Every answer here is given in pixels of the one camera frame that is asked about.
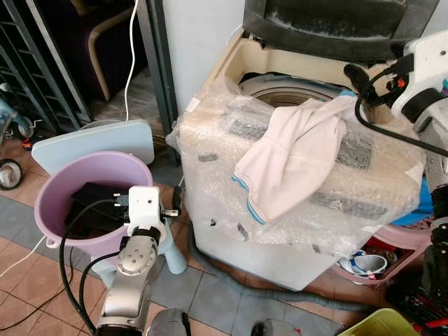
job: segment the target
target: bubble wrap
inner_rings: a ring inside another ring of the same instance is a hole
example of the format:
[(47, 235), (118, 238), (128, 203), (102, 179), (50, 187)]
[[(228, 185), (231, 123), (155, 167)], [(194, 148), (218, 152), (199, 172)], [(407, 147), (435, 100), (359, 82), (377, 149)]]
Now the bubble wrap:
[[(348, 257), (381, 226), (419, 203), (422, 151), (372, 132), (353, 117), (346, 121), (335, 166), (319, 190), (261, 225), (247, 211), (247, 192), (230, 177), (267, 129), (274, 108), (243, 96), (222, 78), (196, 98), (199, 104), (184, 113), (169, 140), (180, 148), (185, 203), (195, 229), (206, 225), (240, 241), (312, 246), (315, 252)], [(413, 137), (405, 120), (384, 127)]]

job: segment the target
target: white cloth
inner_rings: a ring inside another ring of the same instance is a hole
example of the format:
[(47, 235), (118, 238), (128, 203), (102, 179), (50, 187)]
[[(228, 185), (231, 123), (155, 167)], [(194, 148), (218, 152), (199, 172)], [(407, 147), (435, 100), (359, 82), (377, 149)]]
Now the white cloth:
[(355, 97), (276, 108), (263, 137), (237, 163), (232, 179), (248, 190), (247, 207), (267, 223), (313, 194), (330, 173), (342, 137), (343, 114)]

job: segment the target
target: light blue plastic board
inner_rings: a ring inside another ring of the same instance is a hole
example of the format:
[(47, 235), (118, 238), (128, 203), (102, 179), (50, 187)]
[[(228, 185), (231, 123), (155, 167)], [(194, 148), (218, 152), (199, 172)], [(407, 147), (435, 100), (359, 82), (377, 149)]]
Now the light blue plastic board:
[(131, 120), (82, 129), (35, 143), (31, 156), (53, 175), (70, 162), (99, 151), (133, 154), (149, 164), (154, 160), (151, 126), (145, 120)]

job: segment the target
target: pink bucket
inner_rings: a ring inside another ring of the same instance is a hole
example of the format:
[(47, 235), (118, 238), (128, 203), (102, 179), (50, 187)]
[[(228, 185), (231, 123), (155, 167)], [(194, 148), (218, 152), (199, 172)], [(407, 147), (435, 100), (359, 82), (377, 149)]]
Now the pink bucket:
[[(73, 202), (70, 196), (86, 182), (130, 188), (151, 186), (153, 177), (142, 161), (121, 152), (96, 152), (68, 164), (42, 187), (34, 205), (34, 217), (47, 237), (47, 247), (59, 246), (65, 230), (64, 221)], [(118, 251), (126, 231), (123, 226), (97, 238), (68, 239), (66, 246), (78, 247), (91, 256), (103, 256)]]

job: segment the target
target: black drain hose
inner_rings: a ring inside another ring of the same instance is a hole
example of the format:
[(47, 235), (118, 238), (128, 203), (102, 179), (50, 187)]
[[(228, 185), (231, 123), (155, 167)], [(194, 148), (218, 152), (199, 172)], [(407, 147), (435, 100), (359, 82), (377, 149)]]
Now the black drain hose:
[(267, 299), (275, 299), (291, 302), (313, 302), (331, 309), (345, 310), (348, 312), (358, 312), (365, 314), (370, 314), (377, 309), (376, 307), (373, 307), (369, 304), (331, 300), (315, 293), (304, 292), (303, 290), (300, 290), (298, 292), (290, 292), (282, 290), (270, 290), (270, 289), (259, 289), (248, 287), (240, 283), (239, 281), (235, 280), (228, 273), (213, 266), (209, 262), (208, 257), (206, 257), (201, 251), (199, 251), (199, 249), (196, 246), (195, 233), (193, 232), (192, 225), (190, 227), (190, 232), (188, 234), (188, 246), (190, 248), (191, 255), (193, 256), (194, 259), (199, 261), (202, 264), (202, 266), (204, 266), (210, 273), (224, 280), (228, 286), (235, 289), (236, 291), (241, 291), (243, 295), (255, 298), (267, 298)]

